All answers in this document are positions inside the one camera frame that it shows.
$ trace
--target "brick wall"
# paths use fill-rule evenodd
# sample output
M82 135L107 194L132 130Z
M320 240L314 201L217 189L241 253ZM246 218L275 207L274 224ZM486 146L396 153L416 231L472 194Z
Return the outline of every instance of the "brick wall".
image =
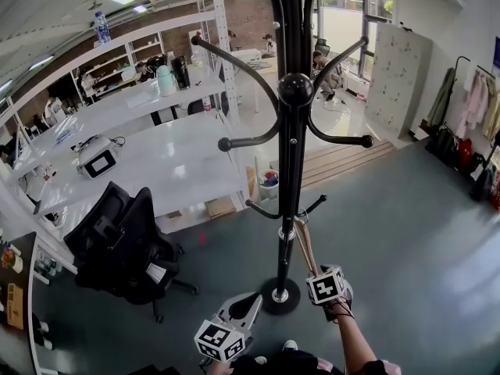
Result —
M270 0L224 0L226 6L227 27L232 30L237 37L231 42L234 47L241 48L265 48L263 36L265 34L274 34L273 31L273 13ZM182 5L171 9L164 9L153 12L146 16L137 18L122 25L113 27L110 30L111 37L117 38L128 34L133 30L152 25L179 16L186 16L196 13L196 4ZM162 32L163 45L166 51L173 50L175 55L191 55L190 41L188 32L190 30L200 29L200 24L187 25ZM209 33L212 43L217 41L217 32L215 21L209 22ZM53 62L48 64L43 70L34 75L13 95L12 100L16 102L25 95L36 84L40 83L48 75L55 72L62 66L76 57L88 52L94 47L95 36L88 38L79 45L71 48L68 52L62 54ZM45 103L48 99L48 92L42 91L32 98L23 108L19 110L21 121L31 127L33 115L41 115L45 109Z

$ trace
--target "water bottle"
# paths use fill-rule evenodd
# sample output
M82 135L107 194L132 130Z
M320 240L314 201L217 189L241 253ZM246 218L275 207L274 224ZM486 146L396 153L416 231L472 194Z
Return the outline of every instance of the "water bottle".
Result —
M100 11L97 11L95 14L95 31L97 32L97 39L99 40L100 45L103 45L111 40L108 21L106 21L106 17Z

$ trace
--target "sneaker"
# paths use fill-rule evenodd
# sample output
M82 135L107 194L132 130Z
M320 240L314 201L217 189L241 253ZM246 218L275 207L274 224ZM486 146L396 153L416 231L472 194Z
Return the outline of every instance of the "sneaker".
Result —
M263 366L264 364L267 363L267 358L264 357L263 355L260 355L259 357L255 357L255 362Z
M47 339L44 339L44 347L48 350L52 350L54 346L52 345L51 341L48 341Z
M40 331L44 334L48 333L48 323L40 321Z
M283 351L296 352L298 350L296 341L285 341Z

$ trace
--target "chair base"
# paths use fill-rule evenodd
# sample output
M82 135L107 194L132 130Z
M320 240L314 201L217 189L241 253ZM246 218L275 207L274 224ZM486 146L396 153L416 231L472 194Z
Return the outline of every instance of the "chair base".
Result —
M200 288L198 286L194 286L193 284L189 284L188 282L183 282L182 280L172 279L172 284L176 284L183 288L186 288L191 291L191 293L195 296L200 294ZM157 323L162 323L165 317L159 313L158 309L158 300L153 300L153 314L155 316L155 320Z

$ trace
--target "thermos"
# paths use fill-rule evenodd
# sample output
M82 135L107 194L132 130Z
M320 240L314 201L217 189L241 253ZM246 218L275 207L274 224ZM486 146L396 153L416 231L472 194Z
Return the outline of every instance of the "thermos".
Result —
M173 75L177 79L177 84L179 89L182 91L188 89L191 86L189 81L188 65L186 63L186 57L180 55L176 59L171 61L171 66L173 70Z
M158 88L161 96L170 96L176 92L175 81L168 66L159 66L156 74L158 76Z

